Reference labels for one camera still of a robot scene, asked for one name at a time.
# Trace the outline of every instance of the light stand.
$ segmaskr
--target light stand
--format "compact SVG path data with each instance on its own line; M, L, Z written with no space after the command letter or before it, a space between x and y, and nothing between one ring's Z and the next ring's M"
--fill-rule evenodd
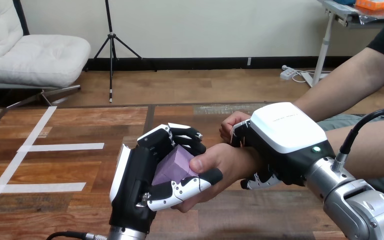
M109 102L112 103L113 102L113 74L114 74L113 59L115 59L116 61L118 60L117 55L116 55L116 47L114 46L114 39L116 39L121 44L123 44L123 46L125 46L130 52L132 52L134 55L136 55L136 57L138 57L140 60L143 60L144 58L139 56L139 54L137 54L135 51L133 51L133 49L131 49L129 46L127 46L122 40L120 40L119 37L116 36L115 33L113 33L113 26L111 24L111 15L110 15L110 5L108 3L108 0L105 0L105 7L106 7L106 17L108 18L109 34L108 34L105 42L102 44L102 46L100 47L99 51L97 52L97 54L95 55L95 57L93 59L94 60L97 59L97 57L101 53L102 49L104 49L105 45L109 41L109 49L110 49L110 51L109 51ZM152 65L152 68L154 69L154 71L156 72L157 68L154 66L154 64L152 62L151 62L151 65Z

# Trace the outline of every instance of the white tape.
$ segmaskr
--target white tape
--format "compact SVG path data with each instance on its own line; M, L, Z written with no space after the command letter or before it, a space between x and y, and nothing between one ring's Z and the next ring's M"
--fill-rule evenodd
M17 152L47 152L47 151L72 151L103 149L104 143L79 143L79 144L51 144L21 146Z
M0 185L0 194L80 192L86 182Z
M39 134L42 132L43 128L45 127L46 123L51 118L52 114L55 112L55 109L57 109L56 106L50 106L47 108L46 112L43 114L43 116L40 118L39 122L36 124L36 126L33 128L33 130L28 135L27 139L24 141L23 146L31 146L36 141L36 138L39 136ZM16 172L17 168L23 161L24 157L26 156L26 151L20 151L17 152L14 156L14 158L11 160L11 162L6 167L5 171L0 176L0 185L6 185L11 177Z

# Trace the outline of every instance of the white table leg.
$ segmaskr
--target white table leg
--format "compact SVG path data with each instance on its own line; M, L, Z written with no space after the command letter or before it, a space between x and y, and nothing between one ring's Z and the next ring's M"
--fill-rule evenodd
M321 44L320 54L318 55L317 66L315 67L314 77L312 82L308 82L310 87L315 86L320 80L320 74L322 73L323 64L325 63L326 54L328 53L329 43L331 40L332 26L334 23L335 14L329 12L329 22L327 23L326 34L323 38L323 43Z

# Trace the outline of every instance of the purple cube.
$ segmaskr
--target purple cube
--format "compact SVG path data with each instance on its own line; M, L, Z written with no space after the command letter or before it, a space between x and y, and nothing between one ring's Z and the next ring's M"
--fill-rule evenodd
M165 182L175 181L198 176L189 168L189 162L194 156L190 154L181 145L177 145L164 159L156 166L155 176L152 185L162 184Z

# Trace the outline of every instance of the black baseboard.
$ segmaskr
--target black baseboard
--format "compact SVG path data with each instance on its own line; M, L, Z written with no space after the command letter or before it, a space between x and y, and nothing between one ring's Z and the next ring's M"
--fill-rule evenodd
M325 68L336 68L350 56L327 56ZM114 61L115 71L151 71L157 70L212 70L212 69L280 69L282 65L291 68L315 68L317 56L252 57L248 65L247 57L210 57L210 58L119 58ZM84 68L88 71L109 71L109 58L90 58Z

